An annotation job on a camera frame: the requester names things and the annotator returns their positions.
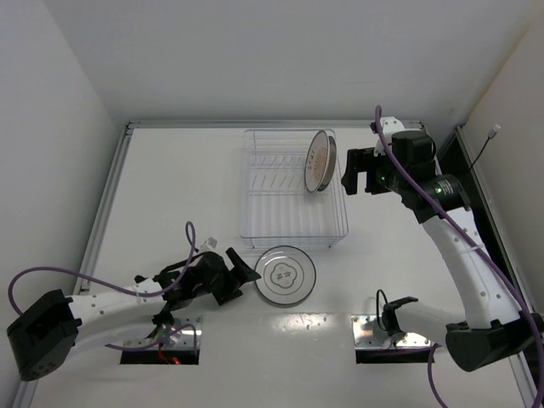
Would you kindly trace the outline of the orange sunburst plate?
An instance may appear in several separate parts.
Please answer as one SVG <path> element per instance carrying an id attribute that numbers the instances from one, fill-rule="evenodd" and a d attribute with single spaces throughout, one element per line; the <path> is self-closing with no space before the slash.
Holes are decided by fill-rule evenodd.
<path id="1" fill-rule="evenodd" d="M 330 142 L 327 133 L 320 130 L 312 139 L 304 165 L 304 183 L 310 193 L 316 192 L 326 174 Z"/>

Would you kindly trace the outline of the black rimmed clover plate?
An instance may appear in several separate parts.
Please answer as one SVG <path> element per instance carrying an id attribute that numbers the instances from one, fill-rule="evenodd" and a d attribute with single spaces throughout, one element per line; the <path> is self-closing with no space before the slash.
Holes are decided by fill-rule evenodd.
<path id="1" fill-rule="evenodd" d="M 264 252 L 254 265 L 261 276 L 255 282 L 259 296 L 275 307 L 290 308 L 303 303 L 317 280 L 313 260 L 294 246 L 275 246 Z"/>

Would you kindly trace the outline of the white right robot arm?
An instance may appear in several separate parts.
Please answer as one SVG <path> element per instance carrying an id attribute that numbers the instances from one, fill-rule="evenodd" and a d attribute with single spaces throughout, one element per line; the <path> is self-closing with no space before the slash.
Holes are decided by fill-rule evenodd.
<path id="1" fill-rule="evenodd" d="M 444 259 L 464 313 L 446 313 L 415 297 L 387 302 L 373 321 L 377 342 L 391 345 L 415 332 L 445 347 L 467 372 L 522 352 L 535 341 L 531 326 L 541 331 L 543 319 L 536 313 L 525 318 L 519 301 L 485 261 L 487 251 L 461 182 L 437 173 L 435 145 L 425 132 L 394 133 L 389 146 L 400 167 L 376 148 L 348 150 L 342 186 L 348 195 L 356 194 L 358 176 L 365 173 L 365 192 L 400 195 Z"/>

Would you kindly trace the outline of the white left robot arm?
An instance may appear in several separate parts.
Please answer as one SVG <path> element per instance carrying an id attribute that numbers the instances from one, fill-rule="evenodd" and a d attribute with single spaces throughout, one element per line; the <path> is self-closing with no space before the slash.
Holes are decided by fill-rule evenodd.
<path id="1" fill-rule="evenodd" d="M 173 326 L 173 312 L 205 295 L 218 305 L 241 297 L 242 286 L 260 279 L 230 248 L 225 256 L 201 251 L 132 286 L 107 283 L 108 292 L 66 296 L 43 294 L 8 326 L 7 336 L 20 379 L 31 382 L 57 370 L 71 352 L 90 341 L 110 347 L 116 330 L 150 320 L 157 329 Z"/>

